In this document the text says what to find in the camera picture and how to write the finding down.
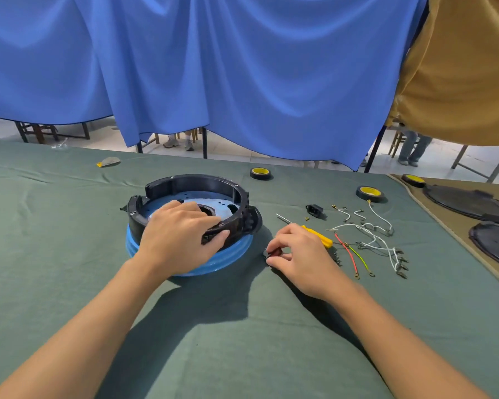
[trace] forearm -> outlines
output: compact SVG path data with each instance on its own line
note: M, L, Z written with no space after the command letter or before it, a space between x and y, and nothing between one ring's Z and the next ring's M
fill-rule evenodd
M346 299L335 296L330 303L358 336L395 397L487 397L396 321L364 288L357 286L355 291Z
M131 261L2 385L0 399L94 397L133 321L153 293Z

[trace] blue jeans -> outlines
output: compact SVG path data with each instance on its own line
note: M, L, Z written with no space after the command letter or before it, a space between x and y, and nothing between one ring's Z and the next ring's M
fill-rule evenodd
M426 135L421 135L411 130L403 130L402 133L406 136L406 140L403 143L398 159L400 161L418 162L423 153L425 153L427 146L431 143L432 137L427 137ZM418 135L418 145L413 152L414 143L416 142Z

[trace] shoe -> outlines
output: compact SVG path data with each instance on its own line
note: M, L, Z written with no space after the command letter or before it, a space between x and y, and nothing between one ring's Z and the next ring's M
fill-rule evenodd
M179 146L178 140L168 137L168 141L163 143L163 147L172 148Z
M185 149L187 151L194 151L194 147L192 146L192 141L185 140Z

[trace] screwdriver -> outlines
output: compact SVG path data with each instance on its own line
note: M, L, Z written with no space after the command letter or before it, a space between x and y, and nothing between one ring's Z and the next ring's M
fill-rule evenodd
M281 220L285 221L287 224L292 224L292 221L287 220L286 218L284 218L283 216L281 216L279 214L276 214L276 215L278 216L278 218L280 218ZM324 247L326 249L329 249L329 248L331 248L333 246L333 241L331 239L327 238L327 237L324 237L319 232L311 230L310 228L307 228L306 226L301 226L301 228L305 228L308 232L310 232L311 234L314 234L318 238L320 238L321 243L324 245Z

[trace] floor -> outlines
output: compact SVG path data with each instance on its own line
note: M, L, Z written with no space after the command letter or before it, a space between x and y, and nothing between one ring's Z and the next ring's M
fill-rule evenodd
M65 141L65 146L97 148L112 151L136 151L135 147L126 147L113 117L107 117L105 119L89 122L88 128L91 134L91 140L69 138ZM64 134L83 135L81 125L77 124L57 126L57 129L58 132L62 132ZM391 156L388 155L394 134L394 131L386 131L383 141L379 147L378 154L373 161L373 166L370 170L371 173L411 173L429 178L457 179L477 182L485 181L485 178L482 178L481 176L462 167L457 167L452 170L451 165L460 151L461 145L441 140L432 141L431 145L427 148L425 154L419 161L418 167L404 167L400 165L397 161L397 156L392 159ZM159 137L161 144L157 145L155 142L150 144L144 148L144 153L177 155L203 159L201 136L199 137L200 140L197 140L194 144L195 150L192 152L185 151L182 146L185 138L183 133L181 133L181 146L174 148L164 148L162 143L167 140L167 136L160 135ZM22 139L20 138L13 122L0 119L0 140L22 142ZM49 145L57 144L50 136L46 136L46 140ZM35 137L31 135L29 136L29 141L37 142ZM303 167L304 164L306 164L304 161L284 160L282 158L269 157L267 155L250 151L211 132L207 134L207 143L208 157L212 160L232 160L251 162L259 165L273 164L288 165L291 167ZM479 172L490 174L499 162L499 147L470 147L466 151L466 154L462 158L461 162L478 170ZM309 162L308 165L313 167L314 163ZM329 161L320 162L319 169L351 171L344 165L335 165ZM499 175L494 183L499 183Z

